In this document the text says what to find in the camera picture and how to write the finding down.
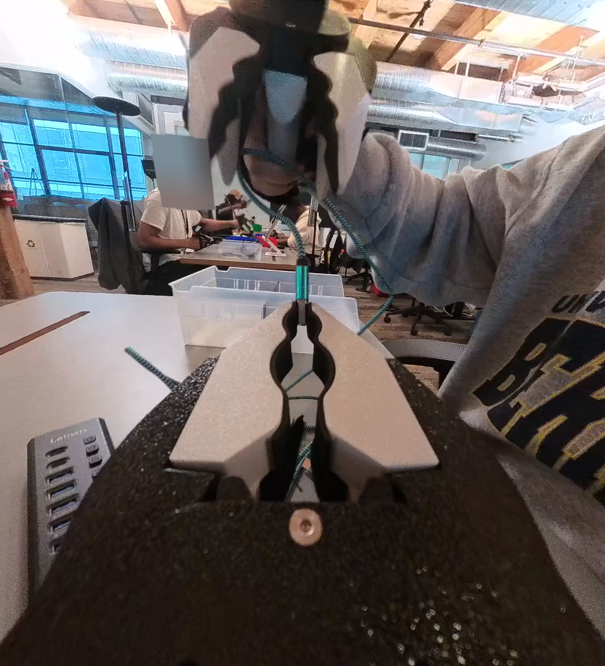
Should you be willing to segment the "black office chair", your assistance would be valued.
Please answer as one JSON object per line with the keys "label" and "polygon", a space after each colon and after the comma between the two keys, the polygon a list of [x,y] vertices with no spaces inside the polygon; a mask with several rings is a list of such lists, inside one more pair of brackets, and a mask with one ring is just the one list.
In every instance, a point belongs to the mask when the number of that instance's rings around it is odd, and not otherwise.
{"label": "black office chair", "polygon": [[391,304],[383,316],[383,322],[390,323],[394,316],[413,318],[413,323],[410,328],[410,334],[412,336],[417,336],[417,327],[425,319],[429,320],[432,326],[440,329],[443,335],[448,337],[451,336],[453,332],[453,329],[449,324],[450,321],[465,321],[471,323],[475,321],[474,314],[465,312],[464,302],[455,302],[448,306],[438,308],[416,299],[413,299],[412,304],[408,307],[399,308],[394,307],[394,305]]}

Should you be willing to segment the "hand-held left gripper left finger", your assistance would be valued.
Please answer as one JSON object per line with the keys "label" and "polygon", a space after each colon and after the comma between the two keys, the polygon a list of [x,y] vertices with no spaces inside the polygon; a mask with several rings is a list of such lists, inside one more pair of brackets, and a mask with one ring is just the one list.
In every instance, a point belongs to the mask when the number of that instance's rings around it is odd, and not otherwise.
{"label": "hand-held left gripper left finger", "polygon": [[282,381],[298,309],[285,303],[221,352],[170,453],[173,468],[239,478],[255,499],[286,499],[300,419],[291,421]]}

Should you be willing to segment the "person's printed grey sweatshirt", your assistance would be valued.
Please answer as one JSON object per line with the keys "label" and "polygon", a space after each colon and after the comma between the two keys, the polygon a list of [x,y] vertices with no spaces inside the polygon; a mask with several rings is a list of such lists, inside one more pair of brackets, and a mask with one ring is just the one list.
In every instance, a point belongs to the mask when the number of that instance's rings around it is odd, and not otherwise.
{"label": "person's printed grey sweatshirt", "polygon": [[441,397],[536,459],[505,459],[605,639],[605,126],[433,200],[443,296],[482,312]]}

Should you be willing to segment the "clear plastic bin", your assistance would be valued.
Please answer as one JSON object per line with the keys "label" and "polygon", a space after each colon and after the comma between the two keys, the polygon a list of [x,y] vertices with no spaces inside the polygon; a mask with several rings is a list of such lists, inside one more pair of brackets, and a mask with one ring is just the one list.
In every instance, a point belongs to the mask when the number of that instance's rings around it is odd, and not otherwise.
{"label": "clear plastic bin", "polygon": [[[191,287],[209,287],[234,290],[257,290],[296,295],[296,270],[275,271],[258,268],[230,267],[221,270],[209,266],[201,271],[175,280],[170,284],[173,294],[190,292]],[[344,283],[335,274],[308,274],[309,297],[344,297]]]}
{"label": "clear plastic bin", "polygon": [[[230,346],[275,310],[296,300],[295,291],[279,293],[199,286],[174,290],[173,298],[184,344],[214,348]],[[355,299],[310,295],[309,300],[319,304],[349,330],[361,329]],[[292,350],[311,353],[311,343],[301,339],[302,336],[298,334],[295,338]]]}

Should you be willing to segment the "person's right forearm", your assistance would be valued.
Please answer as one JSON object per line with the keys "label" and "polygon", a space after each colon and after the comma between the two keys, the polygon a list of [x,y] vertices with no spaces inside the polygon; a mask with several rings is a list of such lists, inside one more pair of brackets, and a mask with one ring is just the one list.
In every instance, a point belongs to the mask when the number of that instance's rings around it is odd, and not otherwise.
{"label": "person's right forearm", "polygon": [[368,133],[345,191],[329,201],[380,273],[379,288],[431,305],[484,306],[518,189],[513,170],[500,166],[438,179],[393,137]]}

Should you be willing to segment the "white recycling cabinet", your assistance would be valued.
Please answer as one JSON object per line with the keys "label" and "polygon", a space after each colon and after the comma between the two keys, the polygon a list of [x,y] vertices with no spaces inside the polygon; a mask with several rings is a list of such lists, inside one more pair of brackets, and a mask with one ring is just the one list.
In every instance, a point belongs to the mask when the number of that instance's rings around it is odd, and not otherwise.
{"label": "white recycling cabinet", "polygon": [[14,222],[32,279],[76,280],[94,274],[85,221],[17,216]]}

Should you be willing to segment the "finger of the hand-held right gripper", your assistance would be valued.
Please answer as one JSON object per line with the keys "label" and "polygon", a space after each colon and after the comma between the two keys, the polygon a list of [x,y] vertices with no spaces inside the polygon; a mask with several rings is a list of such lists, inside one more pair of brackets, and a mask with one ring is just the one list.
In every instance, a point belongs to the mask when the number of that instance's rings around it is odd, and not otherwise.
{"label": "finger of the hand-held right gripper", "polygon": [[259,87],[263,45],[263,21],[193,21],[189,29],[184,123],[225,185],[238,169],[244,108]]}
{"label": "finger of the hand-held right gripper", "polygon": [[354,171],[372,101],[376,64],[367,49],[316,54],[308,100],[316,122],[316,198],[342,194]]}

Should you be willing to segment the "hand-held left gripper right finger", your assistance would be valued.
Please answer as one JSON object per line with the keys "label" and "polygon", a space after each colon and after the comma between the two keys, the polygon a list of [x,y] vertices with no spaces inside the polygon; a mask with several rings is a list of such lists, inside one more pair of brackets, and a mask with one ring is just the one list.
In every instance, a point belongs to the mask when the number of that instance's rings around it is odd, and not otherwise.
{"label": "hand-held left gripper right finger", "polygon": [[321,502],[356,501],[372,479],[440,465],[388,359],[319,304],[306,307],[322,382],[310,462]]}

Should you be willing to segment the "red fire extinguisher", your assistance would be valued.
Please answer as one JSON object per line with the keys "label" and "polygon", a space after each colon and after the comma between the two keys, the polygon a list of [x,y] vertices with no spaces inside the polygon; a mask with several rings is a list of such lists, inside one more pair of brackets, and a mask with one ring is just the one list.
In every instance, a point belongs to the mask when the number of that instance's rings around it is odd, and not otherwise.
{"label": "red fire extinguisher", "polygon": [[17,192],[7,160],[0,160],[0,206],[17,208]]}

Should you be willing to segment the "wooden work table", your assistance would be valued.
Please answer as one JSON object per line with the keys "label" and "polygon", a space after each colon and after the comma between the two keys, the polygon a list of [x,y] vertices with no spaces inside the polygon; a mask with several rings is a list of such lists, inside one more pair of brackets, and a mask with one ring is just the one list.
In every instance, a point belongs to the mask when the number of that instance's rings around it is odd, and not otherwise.
{"label": "wooden work table", "polygon": [[222,240],[196,252],[185,254],[182,264],[215,266],[221,269],[252,268],[293,272],[298,254],[291,248],[275,249],[258,240]]}

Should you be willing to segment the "silver ventilation duct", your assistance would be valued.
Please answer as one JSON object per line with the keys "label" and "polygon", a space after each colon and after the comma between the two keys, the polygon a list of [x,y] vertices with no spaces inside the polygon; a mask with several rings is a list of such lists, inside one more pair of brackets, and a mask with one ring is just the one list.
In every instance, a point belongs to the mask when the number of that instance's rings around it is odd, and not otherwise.
{"label": "silver ventilation duct", "polygon": [[379,62],[368,121],[518,131],[526,110],[508,103],[509,91],[498,81]]}

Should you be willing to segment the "dark multi-port usb hub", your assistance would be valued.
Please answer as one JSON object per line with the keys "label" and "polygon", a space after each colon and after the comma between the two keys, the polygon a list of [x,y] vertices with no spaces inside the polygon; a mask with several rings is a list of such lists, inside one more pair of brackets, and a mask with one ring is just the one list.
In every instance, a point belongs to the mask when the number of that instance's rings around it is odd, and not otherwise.
{"label": "dark multi-port usb hub", "polygon": [[114,452],[102,418],[27,444],[27,594],[41,587],[83,497]]}

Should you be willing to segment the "person's right hand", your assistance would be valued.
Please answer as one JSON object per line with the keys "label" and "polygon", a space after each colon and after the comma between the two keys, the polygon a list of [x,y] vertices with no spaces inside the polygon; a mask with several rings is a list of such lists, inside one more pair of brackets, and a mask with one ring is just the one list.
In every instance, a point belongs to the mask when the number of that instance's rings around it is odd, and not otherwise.
{"label": "person's right hand", "polygon": [[250,186],[271,203],[288,203],[300,193],[298,176],[290,166],[270,157],[267,128],[254,118],[242,147],[242,160]]}

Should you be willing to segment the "dark grey jacket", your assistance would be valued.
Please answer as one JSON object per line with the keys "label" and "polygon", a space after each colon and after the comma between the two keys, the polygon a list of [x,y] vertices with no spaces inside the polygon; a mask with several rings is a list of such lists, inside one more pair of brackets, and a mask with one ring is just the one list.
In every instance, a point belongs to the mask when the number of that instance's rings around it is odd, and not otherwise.
{"label": "dark grey jacket", "polygon": [[149,281],[140,251],[131,239],[125,205],[102,198],[88,208],[97,231],[98,284],[106,290],[123,287],[127,294],[144,295]]}

